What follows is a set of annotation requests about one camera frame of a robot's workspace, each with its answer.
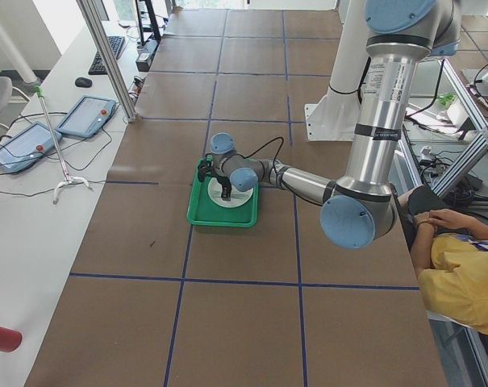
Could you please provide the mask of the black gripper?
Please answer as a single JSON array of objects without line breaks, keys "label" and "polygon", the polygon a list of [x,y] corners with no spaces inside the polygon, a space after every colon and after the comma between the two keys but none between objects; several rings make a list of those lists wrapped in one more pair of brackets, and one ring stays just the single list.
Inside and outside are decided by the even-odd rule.
[{"label": "black gripper", "polygon": [[231,201],[232,184],[228,177],[216,176],[217,182],[222,186],[221,199],[225,202]]}]

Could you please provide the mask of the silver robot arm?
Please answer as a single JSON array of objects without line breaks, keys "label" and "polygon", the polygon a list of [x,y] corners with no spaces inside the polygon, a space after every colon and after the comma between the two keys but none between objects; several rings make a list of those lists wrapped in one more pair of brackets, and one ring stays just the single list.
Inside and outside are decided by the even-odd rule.
[{"label": "silver robot arm", "polygon": [[418,63],[451,56],[460,40],[458,1],[367,1],[365,50],[371,60],[346,173],[336,181],[273,159],[250,160],[233,138],[211,138],[215,175],[239,191],[260,182],[288,189],[322,207],[325,235],[342,248],[356,249],[385,235],[396,221],[388,174]]}]

